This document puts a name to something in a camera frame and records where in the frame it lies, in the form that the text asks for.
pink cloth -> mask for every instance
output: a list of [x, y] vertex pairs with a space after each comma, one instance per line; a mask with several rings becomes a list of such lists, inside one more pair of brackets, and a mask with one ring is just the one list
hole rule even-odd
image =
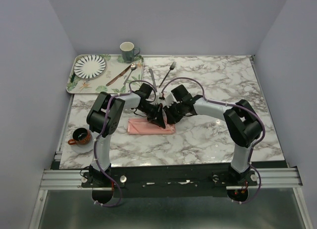
[[169, 135], [175, 133], [175, 126], [169, 125], [164, 119], [166, 128], [161, 128], [149, 123], [145, 118], [130, 118], [128, 121], [128, 133], [131, 135]]

gray wall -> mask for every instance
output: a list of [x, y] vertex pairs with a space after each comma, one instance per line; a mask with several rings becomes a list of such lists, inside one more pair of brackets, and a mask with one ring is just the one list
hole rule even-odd
[[76, 56], [48, 0], [0, 0], [0, 228], [28, 228]]
[[79, 53], [255, 54], [286, 0], [50, 0]]
[[297, 165], [317, 227], [317, 0], [287, 0], [256, 55], [284, 156]]

marble table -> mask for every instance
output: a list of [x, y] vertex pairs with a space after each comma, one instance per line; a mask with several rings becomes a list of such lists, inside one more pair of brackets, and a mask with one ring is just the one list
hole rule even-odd
[[[177, 62], [165, 83], [175, 77], [191, 77], [205, 88], [206, 96], [227, 102], [246, 99], [262, 119], [266, 137], [255, 147], [252, 161], [284, 160], [275, 129], [262, 97], [250, 60], [246, 56], [220, 57], [145, 57], [144, 79], [151, 82], [149, 68], [154, 71], [157, 85], [168, 72], [173, 61]], [[194, 82], [177, 80], [171, 90], [184, 84], [192, 94], [201, 94]], [[77, 154], [67, 144], [72, 132], [86, 125], [86, 116], [97, 95], [76, 94], [73, 99], [66, 136], [61, 146], [60, 169], [79, 169], [92, 161], [92, 149]], [[161, 166], [205, 163], [227, 163], [232, 160], [234, 142], [225, 122], [209, 116], [184, 117], [176, 124], [174, 135], [128, 135], [128, 119], [138, 117], [132, 110], [122, 113], [116, 132], [111, 139], [112, 167]]]

floral tray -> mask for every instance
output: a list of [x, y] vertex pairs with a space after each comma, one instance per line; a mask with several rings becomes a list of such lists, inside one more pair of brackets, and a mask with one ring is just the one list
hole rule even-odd
[[[123, 82], [130, 73], [127, 71], [122, 77], [118, 78], [114, 83], [106, 86], [112, 79], [114, 79], [118, 74], [120, 74], [126, 67], [130, 64], [124, 63], [121, 55], [100, 55], [106, 60], [105, 71], [95, 79], [81, 79], [75, 76], [73, 82], [71, 83], [71, 77], [74, 73], [74, 65], [81, 57], [86, 55], [80, 55], [76, 57], [73, 67], [71, 69], [66, 90], [71, 94], [98, 94], [100, 92], [113, 93], [127, 93], [129, 90], [129, 83], [132, 80], [142, 80], [143, 79], [143, 63], [144, 59], [142, 56], [137, 56], [134, 63], [137, 64], [137, 69], [134, 70], [126, 85]], [[133, 90], [137, 90], [141, 83], [134, 82], [131, 84]]]

cup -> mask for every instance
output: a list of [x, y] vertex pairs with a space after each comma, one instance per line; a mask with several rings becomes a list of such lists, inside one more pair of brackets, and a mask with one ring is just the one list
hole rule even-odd
[[69, 145], [86, 145], [90, 142], [90, 139], [90, 130], [81, 127], [73, 132], [73, 139], [70, 139], [67, 143]]
[[124, 62], [131, 63], [134, 61], [134, 57], [140, 54], [140, 48], [135, 48], [134, 44], [132, 42], [124, 42], [120, 45], [120, 50], [122, 54], [122, 58]]

